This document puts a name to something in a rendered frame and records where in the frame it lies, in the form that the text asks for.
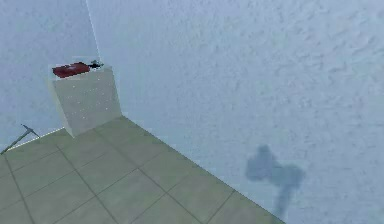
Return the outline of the white chest of drawers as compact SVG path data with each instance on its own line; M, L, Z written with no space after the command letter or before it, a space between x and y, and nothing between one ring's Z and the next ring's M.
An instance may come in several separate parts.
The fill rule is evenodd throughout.
M50 73L47 85L63 126L73 138L122 116L109 65L65 78Z

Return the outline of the red flat object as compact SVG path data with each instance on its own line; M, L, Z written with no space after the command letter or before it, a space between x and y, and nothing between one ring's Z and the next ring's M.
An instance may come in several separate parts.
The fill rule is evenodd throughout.
M52 69L52 72L59 78L66 78L77 74L86 73L89 71L89 66L84 64L83 62L63 65Z

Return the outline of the thin grey floor lamp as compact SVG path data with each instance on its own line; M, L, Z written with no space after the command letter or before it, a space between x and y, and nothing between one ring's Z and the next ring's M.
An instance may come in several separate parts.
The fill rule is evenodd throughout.
M9 149L11 149L13 146L15 146L18 142L20 142L23 138L25 138L27 135L29 135L31 133L34 136L40 138L40 136L32 128L30 128L24 124L21 124L21 126L23 126L26 129L25 132L23 134L21 134L16 140L14 140L10 145L8 145L5 149L3 149L0 152L0 155L3 155L4 153L6 153Z

